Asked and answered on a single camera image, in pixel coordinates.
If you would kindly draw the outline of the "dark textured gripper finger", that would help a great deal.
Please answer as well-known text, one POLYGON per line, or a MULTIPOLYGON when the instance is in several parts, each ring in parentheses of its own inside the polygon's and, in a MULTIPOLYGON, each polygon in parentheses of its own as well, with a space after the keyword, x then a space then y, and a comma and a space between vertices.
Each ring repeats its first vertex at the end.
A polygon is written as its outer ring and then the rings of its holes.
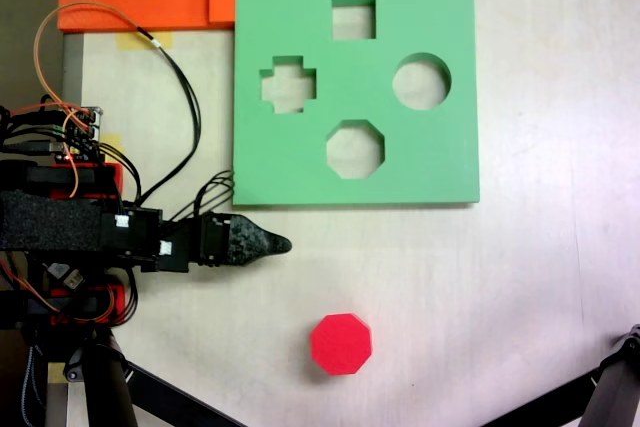
POLYGON ((229 224, 227 264, 245 266, 267 256, 290 252, 286 237, 266 231, 242 215, 232 215, 229 224))

